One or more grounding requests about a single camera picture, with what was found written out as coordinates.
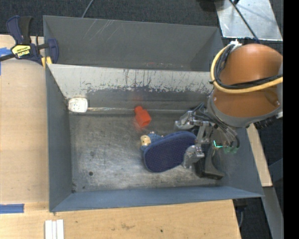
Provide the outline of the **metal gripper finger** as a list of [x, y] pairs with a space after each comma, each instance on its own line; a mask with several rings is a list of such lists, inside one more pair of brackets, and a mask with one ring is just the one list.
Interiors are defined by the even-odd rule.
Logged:
[[200, 159], [205, 158], [205, 153], [201, 145], [192, 145], [188, 147], [183, 156], [182, 166], [190, 168], [192, 164], [198, 162]]
[[174, 122], [174, 128], [176, 130], [188, 130], [193, 128], [192, 112], [186, 112], [179, 120]]

